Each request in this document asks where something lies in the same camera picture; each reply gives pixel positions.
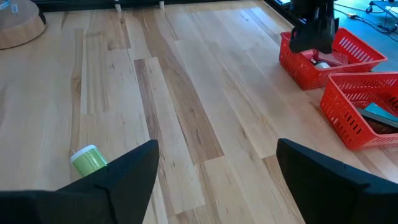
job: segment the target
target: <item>red plastic basket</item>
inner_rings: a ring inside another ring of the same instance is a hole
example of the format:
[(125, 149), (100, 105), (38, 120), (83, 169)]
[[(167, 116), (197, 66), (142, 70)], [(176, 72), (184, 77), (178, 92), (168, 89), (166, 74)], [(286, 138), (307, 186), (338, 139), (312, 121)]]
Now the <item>red plastic basket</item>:
[(398, 115), (398, 73), (330, 75), (321, 108), (348, 149), (398, 146), (397, 134), (376, 134), (356, 108), (375, 103)]
[(383, 54), (350, 31), (339, 28), (332, 47), (334, 53), (344, 55), (348, 59), (348, 64), (320, 70), (309, 60), (312, 57), (312, 50), (297, 54), (290, 51), (290, 35), (290, 32), (281, 33), (279, 62), (303, 90), (325, 86), (329, 74), (368, 72), (380, 62), (387, 60)]

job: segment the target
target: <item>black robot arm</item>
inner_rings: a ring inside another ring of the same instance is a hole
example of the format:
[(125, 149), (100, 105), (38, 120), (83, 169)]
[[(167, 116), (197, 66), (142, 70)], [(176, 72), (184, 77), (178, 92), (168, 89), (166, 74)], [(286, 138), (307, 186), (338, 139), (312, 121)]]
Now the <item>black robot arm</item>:
[(333, 0), (292, 0), (290, 10), (305, 20), (294, 27), (289, 47), (292, 52), (315, 49), (324, 54), (332, 52), (332, 43), (338, 29)]

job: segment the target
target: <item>light wood floor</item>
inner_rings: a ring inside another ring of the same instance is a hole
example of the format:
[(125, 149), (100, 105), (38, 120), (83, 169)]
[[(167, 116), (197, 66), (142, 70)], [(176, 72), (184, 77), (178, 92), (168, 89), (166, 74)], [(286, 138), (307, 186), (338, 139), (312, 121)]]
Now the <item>light wood floor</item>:
[(0, 189), (78, 178), (72, 150), (109, 160), (158, 139), (145, 224), (303, 223), (275, 158), (289, 138), (398, 182), (398, 149), (347, 150), (279, 65), (292, 27), (261, 1), (55, 12), (0, 51)]

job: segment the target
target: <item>green cup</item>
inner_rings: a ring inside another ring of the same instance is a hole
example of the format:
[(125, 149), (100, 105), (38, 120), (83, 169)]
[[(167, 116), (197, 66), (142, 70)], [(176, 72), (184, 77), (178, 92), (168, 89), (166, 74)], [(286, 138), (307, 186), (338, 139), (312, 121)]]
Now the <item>green cup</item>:
[(80, 149), (70, 157), (70, 163), (76, 167), (82, 177), (91, 174), (107, 164), (100, 150), (94, 145)]

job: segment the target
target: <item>round wooden table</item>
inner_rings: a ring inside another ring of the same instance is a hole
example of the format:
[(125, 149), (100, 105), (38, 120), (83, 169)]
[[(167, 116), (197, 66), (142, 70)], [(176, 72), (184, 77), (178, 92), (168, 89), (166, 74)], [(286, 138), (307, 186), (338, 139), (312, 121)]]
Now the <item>round wooden table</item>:
[(45, 30), (45, 17), (30, 0), (10, 0), (0, 10), (0, 49), (24, 44)]

